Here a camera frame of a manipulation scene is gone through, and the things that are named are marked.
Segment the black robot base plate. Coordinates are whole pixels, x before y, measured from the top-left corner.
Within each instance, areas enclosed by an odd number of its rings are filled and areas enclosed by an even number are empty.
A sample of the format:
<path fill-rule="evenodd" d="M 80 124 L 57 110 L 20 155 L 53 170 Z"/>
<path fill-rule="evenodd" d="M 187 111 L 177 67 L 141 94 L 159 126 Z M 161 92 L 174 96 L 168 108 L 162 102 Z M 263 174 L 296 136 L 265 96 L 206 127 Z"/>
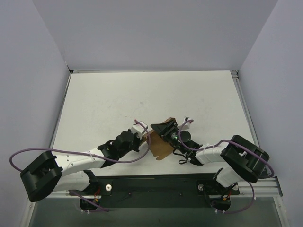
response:
<path fill-rule="evenodd" d="M 213 173 L 129 176 L 85 173 L 89 185 L 78 193 L 91 196 L 105 209 L 208 208 L 214 199 L 240 194 L 239 190 L 219 185 Z"/>

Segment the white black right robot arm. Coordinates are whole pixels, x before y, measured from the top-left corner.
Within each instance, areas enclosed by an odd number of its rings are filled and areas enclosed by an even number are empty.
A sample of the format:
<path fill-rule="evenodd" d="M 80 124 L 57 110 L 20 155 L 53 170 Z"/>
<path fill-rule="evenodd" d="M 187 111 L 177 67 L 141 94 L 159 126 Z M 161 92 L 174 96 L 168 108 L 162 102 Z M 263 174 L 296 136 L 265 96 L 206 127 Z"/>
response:
<path fill-rule="evenodd" d="M 185 118 L 183 124 L 178 125 L 175 119 L 171 119 L 151 125 L 153 131 L 183 157 L 180 164 L 204 166 L 225 162 L 227 167 L 218 170 L 214 177 L 224 188 L 239 181 L 255 183 L 263 178 L 261 174 L 266 168 L 270 170 L 270 177 L 274 175 L 273 168 L 268 164 L 269 154 L 255 144 L 234 135 L 230 140 L 221 140 L 214 145 L 199 145 L 185 129 L 192 122 L 193 119 Z"/>

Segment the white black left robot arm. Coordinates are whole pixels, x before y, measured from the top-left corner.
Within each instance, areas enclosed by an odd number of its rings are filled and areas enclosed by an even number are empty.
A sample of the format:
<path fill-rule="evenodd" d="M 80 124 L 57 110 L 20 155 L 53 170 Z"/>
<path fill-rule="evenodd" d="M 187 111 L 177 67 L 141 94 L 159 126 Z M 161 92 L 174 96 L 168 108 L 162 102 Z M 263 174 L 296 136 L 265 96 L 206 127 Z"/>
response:
<path fill-rule="evenodd" d="M 54 155 L 51 151 L 43 152 L 20 173 L 29 200 L 36 202 L 46 198 L 67 175 L 122 163 L 120 159 L 128 152 L 139 151 L 143 134 L 144 131 L 132 127 L 114 140 L 83 153 Z"/>

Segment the brown paper box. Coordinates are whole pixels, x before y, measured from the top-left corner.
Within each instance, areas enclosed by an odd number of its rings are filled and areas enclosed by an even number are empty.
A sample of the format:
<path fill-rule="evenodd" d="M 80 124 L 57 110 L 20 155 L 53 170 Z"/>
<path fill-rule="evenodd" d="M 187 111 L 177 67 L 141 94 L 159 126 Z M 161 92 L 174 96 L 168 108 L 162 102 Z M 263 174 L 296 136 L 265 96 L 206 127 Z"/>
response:
<path fill-rule="evenodd" d="M 148 142 L 147 133 L 145 132 L 141 144 L 147 142 L 150 146 L 150 152 L 157 161 L 163 160 L 173 153 L 174 148 L 168 142 L 165 142 L 154 130 L 149 130 L 149 135 L 151 142 Z"/>

